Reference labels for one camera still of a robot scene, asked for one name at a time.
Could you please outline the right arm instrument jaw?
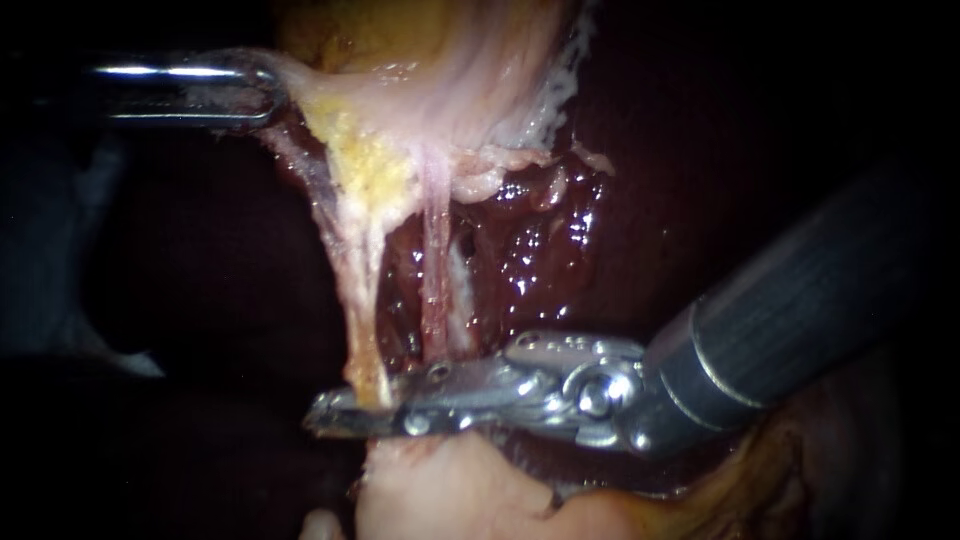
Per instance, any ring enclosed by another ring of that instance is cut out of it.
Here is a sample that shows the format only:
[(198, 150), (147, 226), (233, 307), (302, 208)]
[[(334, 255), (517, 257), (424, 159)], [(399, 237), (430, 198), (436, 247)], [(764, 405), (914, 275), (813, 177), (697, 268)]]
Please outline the right arm instrument jaw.
[(305, 415), (303, 429), (316, 438), (372, 439), (451, 435), (497, 422), (497, 407), (414, 407), (364, 409), (316, 405)]
[(512, 402), (512, 369), (497, 358), (440, 362), (390, 376), (391, 398), (385, 405), (363, 405), (351, 388), (318, 394), (309, 417), (339, 413), (393, 413), (403, 409), (480, 410)]

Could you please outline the left arm instrument jaw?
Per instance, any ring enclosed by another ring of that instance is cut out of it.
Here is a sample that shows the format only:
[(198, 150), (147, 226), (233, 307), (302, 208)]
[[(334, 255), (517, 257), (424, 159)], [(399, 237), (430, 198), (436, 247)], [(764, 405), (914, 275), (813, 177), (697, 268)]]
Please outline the left arm instrument jaw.
[(124, 128), (265, 128), (288, 105), (277, 75), (241, 51), (109, 60), (91, 67), (97, 115)]

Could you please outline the right arm instrument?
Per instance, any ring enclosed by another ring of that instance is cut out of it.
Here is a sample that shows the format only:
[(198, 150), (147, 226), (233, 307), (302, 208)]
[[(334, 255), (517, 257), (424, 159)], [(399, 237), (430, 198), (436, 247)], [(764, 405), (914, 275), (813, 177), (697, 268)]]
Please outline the right arm instrument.
[(639, 343), (595, 333), (528, 330), (493, 357), (498, 401), (484, 418), (579, 447), (633, 452), (621, 422), (644, 389)]

